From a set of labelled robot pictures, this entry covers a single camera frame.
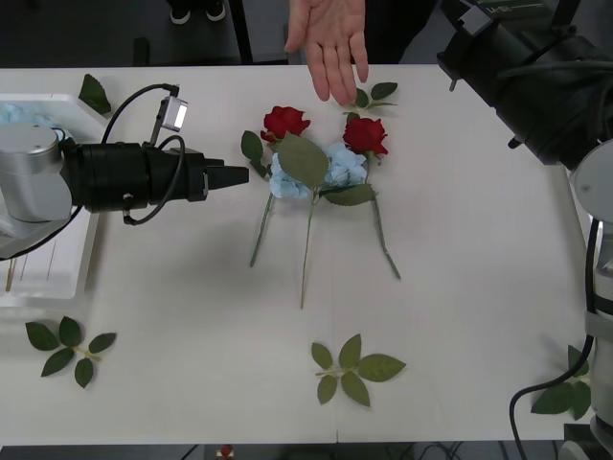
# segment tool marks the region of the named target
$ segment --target shoe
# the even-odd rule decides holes
[[[206,0],[205,9],[207,17],[213,22],[220,21],[226,17],[226,7],[223,5],[223,0]]]
[[[177,26],[182,26],[188,22],[190,17],[192,17],[192,12],[188,9],[173,8],[170,12],[170,21]]]

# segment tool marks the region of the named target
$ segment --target floor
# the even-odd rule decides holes
[[[287,2],[243,1],[255,61],[285,58]],[[576,23],[579,32],[595,44],[613,49],[611,0],[584,0]],[[435,11],[424,31],[408,48],[402,63],[435,63],[436,53],[445,48],[452,35],[452,27],[440,11]],[[187,25],[173,26],[163,0],[0,1],[0,42],[11,44],[0,47],[0,68],[131,66],[132,42],[141,36],[149,40],[153,65],[174,62],[204,65],[238,60],[230,18],[213,24],[199,11]],[[419,458],[425,447],[426,444],[415,447],[415,458]],[[217,448],[199,447],[189,458],[213,460]],[[323,460],[330,458],[326,452],[334,451],[337,454],[334,458],[341,460],[399,460],[404,448],[403,445],[347,445],[313,450],[313,447],[238,446],[235,458]],[[181,460],[188,449],[189,446],[4,448],[0,460]],[[551,441],[529,442],[526,449],[529,458],[555,459]],[[465,443],[458,455],[465,460],[518,459],[514,445],[509,442]],[[434,449],[424,457],[426,460],[444,458]]]
[[[530,441],[524,443],[528,457],[533,460],[556,460],[560,442]],[[235,446],[236,460],[412,460],[419,459],[430,443],[413,447],[413,456],[403,456],[406,444],[362,444],[337,446]],[[191,446],[90,446],[4,448],[0,460],[182,460]],[[185,460],[216,460],[220,446],[199,446]],[[463,443],[457,450],[460,460],[519,460],[513,443]],[[438,448],[430,448],[423,460],[444,460]]]

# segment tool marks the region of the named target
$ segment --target finger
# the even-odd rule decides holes
[[[307,36],[309,8],[305,0],[289,0],[289,32],[285,51],[293,53],[298,50]]]
[[[353,34],[349,44],[352,47],[352,56],[357,67],[357,76],[360,78],[360,81],[365,83],[368,79],[368,54],[366,53],[364,33]]]
[[[357,98],[357,87],[355,86],[355,75],[353,74],[352,55],[349,52],[349,47],[339,46],[336,49],[338,53],[338,66],[341,70],[341,77],[345,85],[345,91],[349,101],[355,101]]]
[[[308,61],[308,71],[313,78],[313,86],[319,99],[327,101],[329,99],[329,85],[326,78],[326,67],[324,66],[324,50],[317,43],[310,43],[306,47],[306,60]]]
[[[334,99],[341,105],[349,102],[345,84],[341,77],[341,71],[338,67],[338,54],[336,48],[324,48],[324,63],[326,64],[326,76],[328,77],[329,92],[332,93]]]

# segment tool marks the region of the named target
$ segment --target white tray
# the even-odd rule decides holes
[[[106,120],[77,98],[65,94],[0,94],[14,104],[50,118],[70,131],[78,143],[102,139]],[[79,304],[98,216],[81,211],[57,237],[16,261],[10,291],[6,291],[9,262],[0,263],[0,308],[71,308]]]

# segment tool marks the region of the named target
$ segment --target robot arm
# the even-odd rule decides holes
[[[178,93],[177,87],[165,86]],[[154,146],[162,127],[179,131],[186,112],[187,104],[175,95],[165,98],[151,140],[143,145],[77,145],[58,140],[45,126],[0,126],[0,260],[39,247],[81,207],[91,213],[122,211],[125,223],[134,225],[150,218],[135,220],[131,210],[153,204],[157,214],[167,201],[203,201],[212,190],[248,182],[248,169],[206,158],[185,148],[178,136],[170,139],[180,141],[180,150]]]
[[[524,144],[545,165],[562,164],[572,172],[578,201],[595,218],[588,247],[595,246],[602,222],[596,271],[590,259],[586,268],[592,337],[586,344],[595,339],[591,428],[613,454],[613,56],[576,35],[570,22],[578,5],[560,0],[553,12],[543,0],[443,0],[456,33],[438,59],[452,79],[451,90],[465,80],[496,110],[514,134],[512,149]],[[513,408],[511,402],[513,434],[525,460]],[[560,459],[588,458],[593,457],[577,445],[560,452]]]

